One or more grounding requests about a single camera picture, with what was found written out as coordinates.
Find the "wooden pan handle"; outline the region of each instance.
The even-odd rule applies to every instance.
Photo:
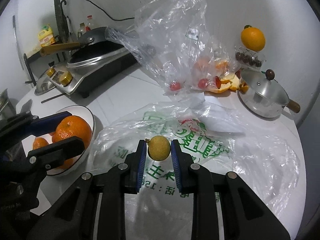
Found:
[[[72,49],[79,49],[79,48],[81,48],[81,43],[79,42],[53,44],[53,45],[42,47],[40,50],[40,55],[44,57],[61,50],[72,50]]]
[[[300,105],[291,99],[290,99],[289,103],[287,104],[287,108],[294,111],[296,114],[300,112]]]

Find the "plastic bag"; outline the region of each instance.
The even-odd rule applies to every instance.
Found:
[[[108,27],[106,38],[123,44],[167,94],[199,89],[201,79],[216,87],[231,60],[206,30],[206,7],[205,0],[154,0],[135,12],[133,26]]]
[[[210,171],[237,172],[279,217],[297,185],[299,159],[286,141],[246,128],[236,110],[190,98],[149,104],[103,129],[88,156],[87,171],[107,172],[154,135],[178,139],[183,152]],[[171,158],[147,156],[138,195],[125,195],[128,239],[189,239],[193,195],[178,192]]]

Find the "gold knob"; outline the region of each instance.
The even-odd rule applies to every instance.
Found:
[[[48,77],[52,77],[52,75],[55,73],[55,69],[53,68],[53,67],[51,67],[51,68],[49,68],[48,70],[47,70],[47,75],[48,75]]]
[[[73,76],[71,75],[71,73],[69,71],[66,71],[59,77],[59,83],[65,87],[70,84],[72,79]]]

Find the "white bowl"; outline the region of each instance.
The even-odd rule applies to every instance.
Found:
[[[94,141],[94,134],[95,134],[96,126],[95,126],[95,120],[94,120],[94,117],[93,117],[93,114],[91,113],[91,111],[88,108],[86,108],[85,106],[74,105],[74,106],[68,106],[63,109],[60,109],[59,111],[57,111],[57,113],[61,113],[64,111],[68,111],[72,115],[77,115],[77,116],[81,117],[82,119],[84,119],[91,127],[92,137],[91,137],[89,147],[87,149],[85,149],[81,155],[73,158],[73,160],[75,162],[73,163],[73,165],[69,169],[55,168],[55,169],[47,171],[48,176],[57,176],[58,177],[58,176],[67,175],[71,171],[74,171],[86,159],[88,153],[90,152],[92,141]],[[41,137],[46,139],[49,144],[52,143],[52,136],[51,135],[44,134]],[[32,144],[33,144],[35,138],[36,138],[35,136],[30,135],[29,137],[22,140],[22,145],[23,145],[23,149],[24,149],[25,153],[28,153],[29,151],[32,150]]]

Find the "barcode label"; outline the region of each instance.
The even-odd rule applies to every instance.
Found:
[[[186,37],[197,41],[199,39],[199,30],[189,27],[189,29],[186,33]]]

